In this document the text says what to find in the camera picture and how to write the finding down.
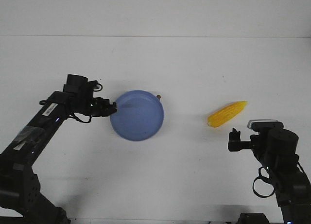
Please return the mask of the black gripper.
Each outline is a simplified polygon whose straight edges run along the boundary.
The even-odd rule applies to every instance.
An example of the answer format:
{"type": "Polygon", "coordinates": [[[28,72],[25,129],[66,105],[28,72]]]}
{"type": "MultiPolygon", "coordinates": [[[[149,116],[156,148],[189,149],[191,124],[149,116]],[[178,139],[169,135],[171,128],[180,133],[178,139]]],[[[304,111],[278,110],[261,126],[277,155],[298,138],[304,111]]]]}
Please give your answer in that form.
{"type": "Polygon", "coordinates": [[[260,135],[251,135],[249,141],[241,141],[241,132],[232,128],[229,133],[228,150],[239,152],[241,150],[256,150],[260,147],[260,135]]]}
{"type": "Polygon", "coordinates": [[[91,103],[92,117],[107,117],[117,112],[117,103],[110,103],[109,99],[94,98],[91,103]]]}

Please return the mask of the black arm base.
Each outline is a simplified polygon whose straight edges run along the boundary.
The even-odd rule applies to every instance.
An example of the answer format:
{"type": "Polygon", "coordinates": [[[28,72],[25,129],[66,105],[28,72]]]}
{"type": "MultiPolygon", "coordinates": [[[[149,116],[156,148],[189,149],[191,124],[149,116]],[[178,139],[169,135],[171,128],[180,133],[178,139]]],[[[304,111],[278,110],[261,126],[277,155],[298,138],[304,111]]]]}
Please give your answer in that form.
{"type": "Polygon", "coordinates": [[[70,224],[71,220],[61,207],[51,202],[37,202],[23,217],[0,217],[1,224],[70,224]]]}
{"type": "Polygon", "coordinates": [[[238,224],[269,224],[263,213],[241,213],[238,224]]]}

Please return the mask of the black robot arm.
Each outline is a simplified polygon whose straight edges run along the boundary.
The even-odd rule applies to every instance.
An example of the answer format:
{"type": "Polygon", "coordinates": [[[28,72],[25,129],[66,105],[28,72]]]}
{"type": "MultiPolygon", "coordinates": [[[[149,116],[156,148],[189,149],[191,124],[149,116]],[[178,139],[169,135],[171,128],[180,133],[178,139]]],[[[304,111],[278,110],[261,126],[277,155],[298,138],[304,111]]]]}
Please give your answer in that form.
{"type": "Polygon", "coordinates": [[[274,188],[277,205],[286,224],[311,222],[311,183],[299,164],[296,154],[298,135],[281,128],[264,127],[250,141],[241,141],[241,133],[229,133],[228,149],[237,152],[250,149],[268,177],[259,178],[274,188]]]}
{"type": "Polygon", "coordinates": [[[55,91],[39,102],[42,108],[0,155],[2,208],[26,216],[42,199],[40,183],[32,166],[65,120],[82,122],[78,114],[91,119],[116,113],[116,103],[94,97],[102,88],[96,80],[69,74],[62,91],[55,91]]]}

